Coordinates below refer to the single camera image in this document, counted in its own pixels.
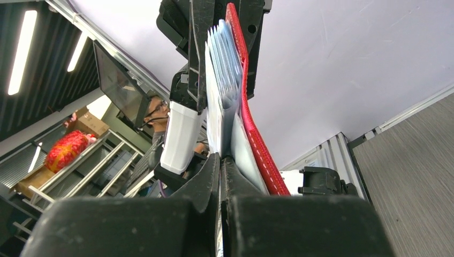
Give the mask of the red leather card holder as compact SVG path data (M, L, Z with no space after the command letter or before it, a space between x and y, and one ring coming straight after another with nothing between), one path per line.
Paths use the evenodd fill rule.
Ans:
M210 151L230 156L240 174L260 192L290 191L254 123L248 105L249 58L234 3L208 30L205 42L207 133Z

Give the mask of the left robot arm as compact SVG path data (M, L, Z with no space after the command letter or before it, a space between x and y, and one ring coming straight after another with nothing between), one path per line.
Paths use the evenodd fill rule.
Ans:
M219 154L231 153L242 175L259 191L287 195L289 190L258 132L247 100L255 88L263 16L269 1L162 1L157 26L169 39L175 34L177 50L188 63L172 81L170 112L161 167L181 175L193 158L192 148L202 127L204 110L219 112L214 128L220 139L211 143ZM211 104L207 95L207 63L201 53L226 32L231 48L226 64L233 90L227 102Z

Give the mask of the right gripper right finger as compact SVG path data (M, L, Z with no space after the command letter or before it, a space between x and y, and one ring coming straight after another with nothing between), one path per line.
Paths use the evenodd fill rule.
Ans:
M225 256L394 256L374 208L346 195L259 192L230 157L221 162Z

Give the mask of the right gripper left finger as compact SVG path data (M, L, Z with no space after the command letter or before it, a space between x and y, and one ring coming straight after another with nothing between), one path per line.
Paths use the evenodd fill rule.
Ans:
M45 211L22 256L215 256L220 157L168 198L66 198Z

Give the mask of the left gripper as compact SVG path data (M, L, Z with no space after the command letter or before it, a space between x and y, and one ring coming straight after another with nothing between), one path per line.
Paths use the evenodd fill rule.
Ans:
M239 21L248 51L247 99L254 96L264 15L272 0L240 0ZM213 25L215 0L162 0L157 28L188 59L188 93L195 99L195 110L204 111L206 97L205 42Z

